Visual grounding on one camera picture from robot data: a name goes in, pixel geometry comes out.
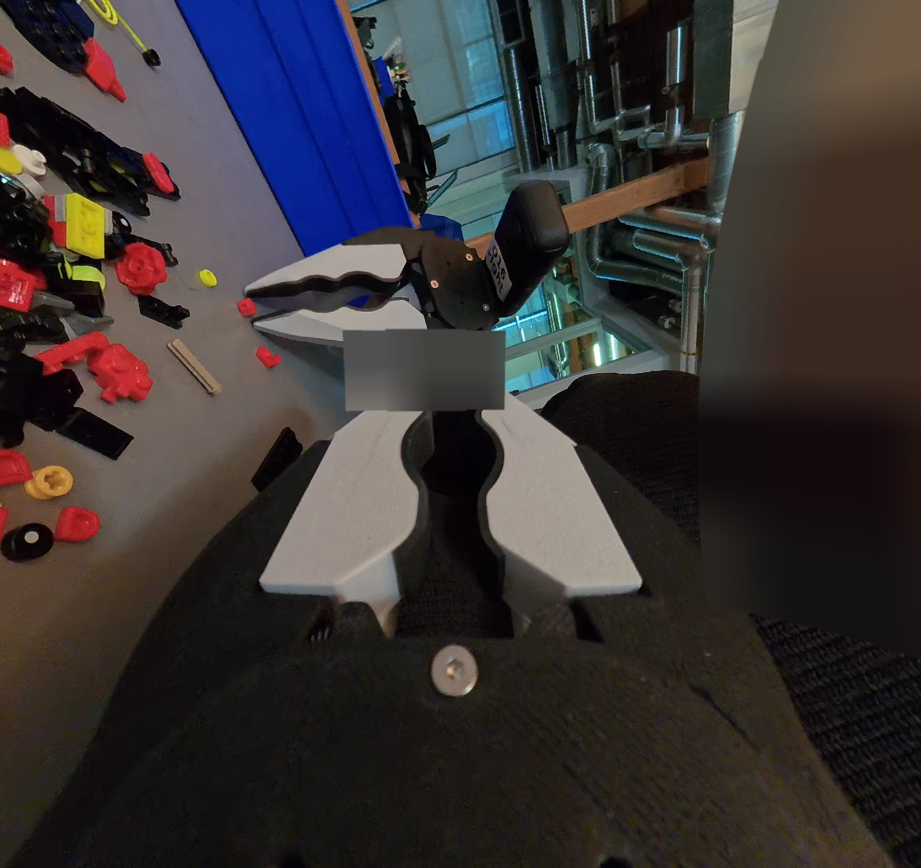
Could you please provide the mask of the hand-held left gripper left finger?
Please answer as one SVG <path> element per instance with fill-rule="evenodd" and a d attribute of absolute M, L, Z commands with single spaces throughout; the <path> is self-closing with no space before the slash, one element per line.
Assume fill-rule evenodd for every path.
<path fill-rule="evenodd" d="M 392 634 L 428 555 L 427 462 L 426 412 L 361 413 L 332 438 L 260 587 L 364 603 Z"/>

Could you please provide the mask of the black strapped bag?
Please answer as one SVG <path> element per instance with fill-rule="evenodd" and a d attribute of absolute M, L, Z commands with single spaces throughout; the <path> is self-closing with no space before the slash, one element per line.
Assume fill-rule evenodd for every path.
<path fill-rule="evenodd" d="M 397 152 L 395 172 L 407 183 L 407 205 L 422 215 L 427 208 L 427 182 L 437 174 L 431 137 L 419 122 L 408 92 L 391 94 L 383 100 L 382 107 Z"/>

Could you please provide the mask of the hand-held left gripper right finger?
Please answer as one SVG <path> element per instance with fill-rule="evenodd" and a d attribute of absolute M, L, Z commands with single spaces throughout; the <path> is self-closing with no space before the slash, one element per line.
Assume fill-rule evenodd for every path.
<path fill-rule="evenodd" d="M 496 451 L 478 522 L 516 630 L 572 600 L 635 594 L 642 576 L 577 446 L 535 411 L 480 411 Z"/>

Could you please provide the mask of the person's black knit sweater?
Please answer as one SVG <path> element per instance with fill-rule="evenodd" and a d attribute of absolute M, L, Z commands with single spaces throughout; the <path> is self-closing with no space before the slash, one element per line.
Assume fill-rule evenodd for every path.
<path fill-rule="evenodd" d="M 698 390 L 595 375 L 547 402 L 644 584 L 521 640 L 477 527 L 485 429 L 436 418 L 436 553 L 397 634 L 473 640 L 484 683 L 413 709 L 376 866 L 919 866 L 919 662 L 697 596 Z"/>

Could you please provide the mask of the black round lego plate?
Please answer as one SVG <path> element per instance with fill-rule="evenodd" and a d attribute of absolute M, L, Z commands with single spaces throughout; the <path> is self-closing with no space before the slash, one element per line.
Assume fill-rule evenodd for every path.
<path fill-rule="evenodd" d="M 1 0 L 17 31 L 62 70 L 86 71 L 86 43 L 95 27 L 77 0 Z"/>

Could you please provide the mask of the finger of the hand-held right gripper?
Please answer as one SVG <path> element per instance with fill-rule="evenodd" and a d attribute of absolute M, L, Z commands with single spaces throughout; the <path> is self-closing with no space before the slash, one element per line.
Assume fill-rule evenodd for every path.
<path fill-rule="evenodd" d="M 256 318 L 259 333 L 305 343 L 343 343 L 347 331 L 426 330 L 425 315 L 409 302 L 386 302 L 375 309 L 344 306 L 329 312 L 306 308 Z"/>
<path fill-rule="evenodd" d="M 275 270 L 244 288 L 253 300 L 328 296 L 341 291 L 392 294 L 411 281 L 398 244 L 338 245 Z"/>

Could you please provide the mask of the pile of lego pieces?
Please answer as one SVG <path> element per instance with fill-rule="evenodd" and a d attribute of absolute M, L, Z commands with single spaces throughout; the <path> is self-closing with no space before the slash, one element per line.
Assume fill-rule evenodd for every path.
<path fill-rule="evenodd" d="M 145 401 L 147 364 L 109 337 L 105 265 L 142 317 L 182 328 L 190 312 L 155 296 L 171 247 L 145 238 L 128 217 L 148 198 L 179 199 L 167 166 L 122 146 L 25 87 L 2 87 L 1 435 L 2 487 L 29 498 L 70 494 L 73 475 L 34 469 L 19 450 L 26 426 L 117 460 L 132 435 L 81 407 L 83 365 L 106 404 Z"/>

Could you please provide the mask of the wooden beam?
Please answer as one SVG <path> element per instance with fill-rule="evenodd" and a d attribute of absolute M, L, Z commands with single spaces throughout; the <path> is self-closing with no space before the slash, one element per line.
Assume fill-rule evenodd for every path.
<path fill-rule="evenodd" d="M 710 157 L 681 161 L 648 176 L 563 205 L 569 236 L 705 188 L 711 181 Z"/>

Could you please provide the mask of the blue plastic bin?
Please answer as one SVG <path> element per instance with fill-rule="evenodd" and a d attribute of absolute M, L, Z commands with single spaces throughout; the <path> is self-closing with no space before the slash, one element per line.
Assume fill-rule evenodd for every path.
<path fill-rule="evenodd" d="M 336 0 L 175 0 L 302 251 L 413 228 Z"/>

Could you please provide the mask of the long black lego plate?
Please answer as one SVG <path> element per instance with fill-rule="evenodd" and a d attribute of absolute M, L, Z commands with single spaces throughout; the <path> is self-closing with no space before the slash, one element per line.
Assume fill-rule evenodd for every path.
<path fill-rule="evenodd" d="M 282 428 L 250 479 L 253 488 L 258 493 L 262 493 L 293 465 L 302 455 L 303 450 L 303 444 L 295 435 L 294 430 L 288 426 Z"/>

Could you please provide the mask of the silver ventilation pipes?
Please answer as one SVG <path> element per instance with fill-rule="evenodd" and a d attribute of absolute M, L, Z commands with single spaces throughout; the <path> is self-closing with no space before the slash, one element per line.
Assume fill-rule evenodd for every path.
<path fill-rule="evenodd" d="M 577 233 L 546 276 L 552 376 L 699 372 L 708 274 L 777 0 L 489 0 L 521 176 L 561 204 L 708 155 L 700 190 Z"/>

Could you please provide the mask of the thin wooden edge strip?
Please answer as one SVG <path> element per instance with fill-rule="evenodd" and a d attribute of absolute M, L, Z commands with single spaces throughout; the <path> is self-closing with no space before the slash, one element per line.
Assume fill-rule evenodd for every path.
<path fill-rule="evenodd" d="M 347 0 L 335 1 L 342 18 L 342 23 L 345 31 L 348 34 L 353 46 L 356 65 L 364 80 L 367 102 L 371 109 L 372 123 L 375 130 L 374 134 L 376 136 L 376 139 L 374 140 L 376 144 L 375 147 L 379 146 L 380 150 L 385 156 L 385 161 L 387 162 L 387 169 L 385 173 L 388 175 L 388 177 L 386 178 L 386 181 L 388 181 L 390 185 L 399 187 L 399 201 L 401 203 L 402 209 L 405 210 L 405 216 L 409 220 L 409 225 L 413 229 L 419 229 L 420 219 L 418 215 L 409 210 L 406 205 L 405 194 L 408 193 L 408 183 L 404 178 L 400 178 L 397 175 L 396 167 L 400 163 L 399 156 L 397 154 L 397 149 L 395 147 L 393 138 L 390 134 L 390 128 L 386 121 L 382 104 L 376 91 L 376 83 L 374 81 L 372 66 L 367 59 L 364 44 L 358 32 L 358 27 L 354 22 L 354 15 L 352 14 Z"/>

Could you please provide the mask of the tan lego axle pin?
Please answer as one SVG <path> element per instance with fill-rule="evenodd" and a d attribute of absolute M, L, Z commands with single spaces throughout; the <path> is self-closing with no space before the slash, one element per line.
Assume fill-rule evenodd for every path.
<path fill-rule="evenodd" d="M 214 397 L 222 393 L 222 385 L 181 340 L 169 341 L 166 346 L 209 396 Z"/>

